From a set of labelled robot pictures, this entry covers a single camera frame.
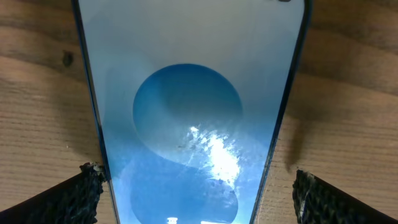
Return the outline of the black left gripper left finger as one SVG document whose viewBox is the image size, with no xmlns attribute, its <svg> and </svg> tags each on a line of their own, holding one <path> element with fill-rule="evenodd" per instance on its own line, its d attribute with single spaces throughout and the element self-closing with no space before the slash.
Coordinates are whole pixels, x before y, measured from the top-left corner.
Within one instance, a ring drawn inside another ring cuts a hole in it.
<svg viewBox="0 0 398 224">
<path fill-rule="evenodd" d="M 1 212 L 1 224 L 95 224 L 104 167 L 80 166 L 74 177 Z"/>
</svg>

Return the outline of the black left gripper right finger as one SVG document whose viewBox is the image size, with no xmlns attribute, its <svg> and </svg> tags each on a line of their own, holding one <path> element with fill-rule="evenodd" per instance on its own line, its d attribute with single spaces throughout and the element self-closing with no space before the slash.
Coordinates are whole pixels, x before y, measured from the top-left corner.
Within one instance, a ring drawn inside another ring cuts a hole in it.
<svg viewBox="0 0 398 224">
<path fill-rule="evenodd" d="M 298 224 L 397 224 L 310 172 L 298 170 L 292 198 Z"/>
</svg>

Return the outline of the blue Galaxy smartphone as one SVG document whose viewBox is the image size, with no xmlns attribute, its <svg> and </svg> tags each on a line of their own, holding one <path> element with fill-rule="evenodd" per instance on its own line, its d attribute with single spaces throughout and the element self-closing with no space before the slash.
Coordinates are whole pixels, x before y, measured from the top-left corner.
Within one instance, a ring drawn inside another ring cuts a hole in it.
<svg viewBox="0 0 398 224">
<path fill-rule="evenodd" d="M 118 223 L 253 223 L 309 0 L 77 0 Z"/>
</svg>

